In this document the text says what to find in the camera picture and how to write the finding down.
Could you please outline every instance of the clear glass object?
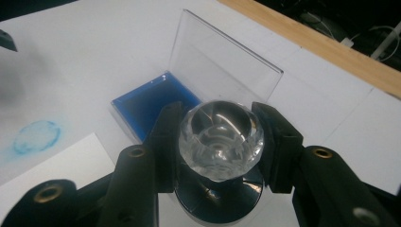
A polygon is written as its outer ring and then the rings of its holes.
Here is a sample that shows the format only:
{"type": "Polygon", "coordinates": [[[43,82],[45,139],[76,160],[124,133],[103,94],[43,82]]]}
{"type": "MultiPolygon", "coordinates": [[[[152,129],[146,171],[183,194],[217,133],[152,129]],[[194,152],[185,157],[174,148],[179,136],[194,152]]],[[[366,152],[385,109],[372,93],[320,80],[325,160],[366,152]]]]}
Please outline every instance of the clear glass object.
{"type": "Polygon", "coordinates": [[[259,162],[263,146],[257,117],[236,103],[202,103],[181,124],[180,154],[191,169],[214,182],[247,173],[259,162]]]}
{"type": "Polygon", "coordinates": [[[245,45],[184,10],[170,71],[201,101],[229,100],[251,108],[266,103],[283,71],[245,45]]]}

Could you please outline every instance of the white table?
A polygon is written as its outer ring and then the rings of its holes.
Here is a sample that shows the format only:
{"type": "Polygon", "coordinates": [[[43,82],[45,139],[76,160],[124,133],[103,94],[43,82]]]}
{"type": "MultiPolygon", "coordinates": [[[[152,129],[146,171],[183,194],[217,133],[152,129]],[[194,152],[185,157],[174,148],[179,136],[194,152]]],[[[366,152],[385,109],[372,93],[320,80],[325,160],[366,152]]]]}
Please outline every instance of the white table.
{"type": "MultiPolygon", "coordinates": [[[[19,52],[0,48],[0,183],[91,132],[114,162],[137,143],[110,102],[167,69],[182,9],[284,70],[269,104],[300,131],[305,146],[329,147],[362,181],[397,192],[401,102],[214,0],[81,0],[1,22],[19,52]],[[58,124],[59,141],[16,155],[15,136],[39,120],[58,124]]],[[[267,189],[236,226],[297,226],[290,199],[267,189]]],[[[160,195],[160,223],[200,226],[174,195],[160,195]]]]}

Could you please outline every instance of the white paper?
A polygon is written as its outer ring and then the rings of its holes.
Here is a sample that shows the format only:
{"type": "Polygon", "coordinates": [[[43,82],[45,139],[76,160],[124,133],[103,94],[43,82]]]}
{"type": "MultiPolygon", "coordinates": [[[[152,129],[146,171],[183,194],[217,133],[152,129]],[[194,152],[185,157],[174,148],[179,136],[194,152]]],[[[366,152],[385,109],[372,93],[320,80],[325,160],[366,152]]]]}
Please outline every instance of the white paper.
{"type": "Polygon", "coordinates": [[[113,172],[114,164],[94,133],[0,187],[0,220],[39,183],[66,179],[81,188],[113,172]]]}

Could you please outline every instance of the wooden board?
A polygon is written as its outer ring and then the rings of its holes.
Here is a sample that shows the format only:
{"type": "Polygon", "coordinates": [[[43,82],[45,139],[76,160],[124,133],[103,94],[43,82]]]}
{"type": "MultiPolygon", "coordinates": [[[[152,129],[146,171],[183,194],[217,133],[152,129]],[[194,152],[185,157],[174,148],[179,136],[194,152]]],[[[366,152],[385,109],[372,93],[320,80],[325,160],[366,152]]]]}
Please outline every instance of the wooden board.
{"type": "Polygon", "coordinates": [[[218,0],[374,87],[401,97],[401,72],[253,0],[218,0]]]}

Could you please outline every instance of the blue stain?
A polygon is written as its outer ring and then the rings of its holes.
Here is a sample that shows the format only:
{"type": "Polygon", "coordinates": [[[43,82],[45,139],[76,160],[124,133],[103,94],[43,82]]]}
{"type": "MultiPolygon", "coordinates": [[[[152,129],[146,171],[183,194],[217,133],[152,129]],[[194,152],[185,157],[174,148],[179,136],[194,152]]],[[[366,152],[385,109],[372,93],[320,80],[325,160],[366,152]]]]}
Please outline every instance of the blue stain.
{"type": "Polygon", "coordinates": [[[60,127],[51,121],[36,121],[21,129],[14,140],[19,154],[42,151],[53,147],[60,138],[60,127]]]}

